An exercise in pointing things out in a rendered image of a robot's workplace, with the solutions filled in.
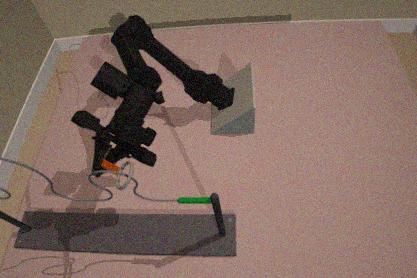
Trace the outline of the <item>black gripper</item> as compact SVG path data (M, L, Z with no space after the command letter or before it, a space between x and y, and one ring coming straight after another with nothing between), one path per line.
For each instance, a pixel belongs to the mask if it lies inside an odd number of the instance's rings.
M154 166L156 162L156 154L144 147L140 146L140 148L137 149L133 145L119 140L117 132L109 128L115 117L117 117L124 109L131 111L129 115L131 118L137 120L138 117L141 117L144 119L144 116L140 111L127 104L121 103L119 107L115 109L115 114L111 118L109 125L106 127L99 124L99 118L94 115L92 116L92 114L87 111L77 111L70 120L82 128L88 128L96 132L95 137L91 137L91 139L95 141L92 172L97 170L107 170L105 167L101 166L101 164L108 151L109 153L107 154L105 160L109 161L111 164L115 164L123 158L130 159L132 156L132 158L138 160L142 164L150 167ZM111 148L112 145L109 144L110 142L116 144L115 148ZM131 156L129 156L130 154Z

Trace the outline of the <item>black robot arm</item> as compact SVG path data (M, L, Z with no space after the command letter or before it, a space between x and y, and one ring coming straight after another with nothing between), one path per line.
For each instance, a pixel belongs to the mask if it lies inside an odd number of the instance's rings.
M192 70L154 38L149 25L138 15L130 16L116 29L111 43L124 63L127 75L104 62L90 84L114 100L122 97L124 100L121 103L137 109L144 117L153 102L159 105L165 100L162 91L156 92L162 83L159 73L155 68L147 66L138 50L151 55L171 74L178 77L183 82L184 91L196 102L206 104L209 101L218 107L219 111L233 104L234 87L230 89L223 85L223 79L216 73L207 74L203 70ZM115 117L109 128L117 132L121 141L137 149L141 144L150 146L157 133L149 127L143 128L143 119L138 117L135 120L129 116L130 113L131 111L124 109Z

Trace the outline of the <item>orange handle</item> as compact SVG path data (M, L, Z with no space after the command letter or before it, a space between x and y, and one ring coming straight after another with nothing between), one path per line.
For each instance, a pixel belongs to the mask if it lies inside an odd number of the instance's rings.
M119 179L120 179L120 175L119 175L119 174L117 174L117 173L113 173L113 174L115 174L115 175L116 175L116 180L115 180L115 183L116 183L116 186L117 186L117 189L118 189L118 190L122 190L122 189L124 189L124 188L128 185L128 183L131 181L132 176L133 176L133 172L134 172L134 165L133 165L133 162L131 162L131 161L127 161L127 162L125 162L125 163L121 166L121 168L119 168L119 167L117 167L117 166L115 166L115 165L111 164L109 161L107 161L107 160L105 160L105 159L103 160L103 162L102 162L102 164L101 164L101 166L105 167L106 169L108 169L108 170L112 170L112 171L114 171L114 172L119 172L119 173L122 173L122 171L124 170L124 168L125 168L127 165L130 165L130 172L129 172L129 176L128 176L128 178L126 179L126 181L124 182L124 184L123 184L122 186L119 186Z

